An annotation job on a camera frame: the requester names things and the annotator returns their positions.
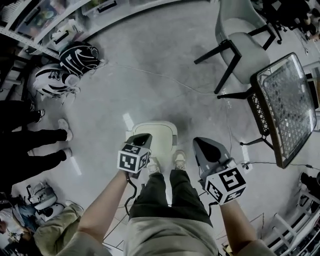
black metal table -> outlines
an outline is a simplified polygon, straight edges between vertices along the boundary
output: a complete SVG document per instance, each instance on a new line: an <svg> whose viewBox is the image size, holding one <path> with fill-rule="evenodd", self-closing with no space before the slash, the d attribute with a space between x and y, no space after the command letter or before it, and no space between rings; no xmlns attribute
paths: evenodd
<svg viewBox="0 0 320 256"><path fill-rule="evenodd" d="M286 168L301 150L316 124L315 106L306 75L295 53L290 53L252 75L246 92L219 95L247 100L261 138L274 150L277 166Z"/></svg>

gray chair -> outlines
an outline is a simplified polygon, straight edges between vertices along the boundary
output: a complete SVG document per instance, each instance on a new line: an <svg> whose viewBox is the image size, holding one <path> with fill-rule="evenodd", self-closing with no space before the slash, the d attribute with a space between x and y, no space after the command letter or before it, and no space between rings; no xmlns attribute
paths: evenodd
<svg viewBox="0 0 320 256"><path fill-rule="evenodd" d="M236 32L227 35L224 22L232 18L245 20L251 23L256 29L249 33ZM266 43L261 46L253 39L253 36L264 31L268 31L270 37ZM267 26L266 22L257 14L250 0L220 1L220 10L215 26L215 37L219 46L194 61L195 64L198 64L221 53L228 68L214 90L215 94L219 93L231 73L233 73L242 84L246 85L250 83L251 75L270 64L266 49L271 45L276 36Z"/></svg>

black and white marker cube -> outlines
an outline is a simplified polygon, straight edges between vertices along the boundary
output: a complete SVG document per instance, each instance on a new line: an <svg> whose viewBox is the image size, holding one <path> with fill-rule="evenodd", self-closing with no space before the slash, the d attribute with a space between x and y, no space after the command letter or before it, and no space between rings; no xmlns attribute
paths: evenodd
<svg viewBox="0 0 320 256"><path fill-rule="evenodd" d="M206 178L205 190L224 205L242 195L247 187L241 165L228 168Z"/></svg>
<svg viewBox="0 0 320 256"><path fill-rule="evenodd" d="M147 166L150 155L148 148L124 143L118 152L117 168L137 174Z"/></svg>

shoe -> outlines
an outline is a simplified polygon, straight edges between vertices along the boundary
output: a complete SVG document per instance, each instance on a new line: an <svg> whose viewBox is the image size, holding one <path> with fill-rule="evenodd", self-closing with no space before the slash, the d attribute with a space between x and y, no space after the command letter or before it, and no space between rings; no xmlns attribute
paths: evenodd
<svg viewBox="0 0 320 256"><path fill-rule="evenodd" d="M160 164L156 157L150 157L149 163L146 165L149 175L155 173L161 173Z"/></svg>
<svg viewBox="0 0 320 256"><path fill-rule="evenodd" d="M71 205L76 205L76 206L78 206L79 208L81 208L82 211L84 211L84 209L82 208L82 206L80 206L79 204L77 204L77 203L75 203L75 202L73 202L73 201L71 201L71 200L66 200L64 204L65 204L66 207L71 206Z"/></svg>
<svg viewBox="0 0 320 256"><path fill-rule="evenodd" d="M30 112L33 112L36 110L36 105L30 102Z"/></svg>
<svg viewBox="0 0 320 256"><path fill-rule="evenodd" d="M173 164L175 170L186 170L186 153L182 150L177 150L173 155Z"/></svg>
<svg viewBox="0 0 320 256"><path fill-rule="evenodd" d="M62 149L62 151L65 153L65 159L72 157L72 151L69 147Z"/></svg>
<svg viewBox="0 0 320 256"><path fill-rule="evenodd" d="M65 119L61 118L58 120L58 124L59 124L59 129L66 131L66 140L65 141L66 142L71 141L74 137L74 134L70 130L68 122Z"/></svg>
<svg viewBox="0 0 320 256"><path fill-rule="evenodd" d="M39 113L39 120L35 121L35 123L39 123L41 119L45 116L46 112L44 109L38 110L37 113Z"/></svg>
<svg viewBox="0 0 320 256"><path fill-rule="evenodd" d="M308 183L308 180L309 180L309 175L306 174L305 172L301 173L300 181L301 181L303 184L307 184L307 183Z"/></svg>

gray floor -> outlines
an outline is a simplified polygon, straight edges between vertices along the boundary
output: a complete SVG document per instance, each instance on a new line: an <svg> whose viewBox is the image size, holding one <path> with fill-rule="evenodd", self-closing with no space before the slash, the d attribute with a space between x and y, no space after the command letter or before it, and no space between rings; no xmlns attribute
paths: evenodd
<svg viewBox="0 0 320 256"><path fill-rule="evenodd" d="M123 20L93 37L90 43L100 48L101 55L110 65L162 74L208 93L218 84L226 65L219 55L199 65L193 61L217 46L215 25L218 11L218 1L171 4ZM236 22L229 27L231 31L238 30L240 25ZM319 59L313 43L307 45L307 56L294 32L282 32L282 35L283 44L274 42L267 51L271 61L290 52L297 53L302 65ZM259 42L266 38L266 35L257 36ZM57 128L57 120L65 117L74 134L74 140L69 143L73 161L63 162L53 170L16 185L17 192L25 193L27 184L46 179L61 202L70 199L88 207L115 175L117 152L130 123L151 120L170 121L177 126L178 147L187 154L187 172L199 193L202 189L197 183L198 167L191 145L194 137L208 137L227 148L231 147L232 141L231 155L238 163L244 160L275 162L272 150L265 144L250 147L239 144L260 136L246 101L218 100L214 95L198 94L168 78L119 66L105 66L86 75L80 88L81 93L74 102L72 97L67 98L64 105L46 99L42 103L46 116L38 126L32 127L35 130ZM232 76L223 93L240 92L246 88ZM319 133L313 134L294 163L318 164L319 167L319 139ZM45 155L66 146L44 146L34 152ZM163 169L167 179L170 167L163 166ZM248 187L238 201L249 220L253 220L259 236L266 236L275 213L285 214L295 205L292 197L297 190L299 174L305 170L301 166L289 166L283 170L274 164L255 164L246 175ZM131 194L132 189L128 186L120 206ZM213 201L207 195L202 195L201 199L206 207ZM122 219L124 216L124 208L119 208L111 229L118 226L106 238L106 243L123 247L128 223L127 218ZM225 242L218 206L213 207L211 220L218 242Z"/></svg>

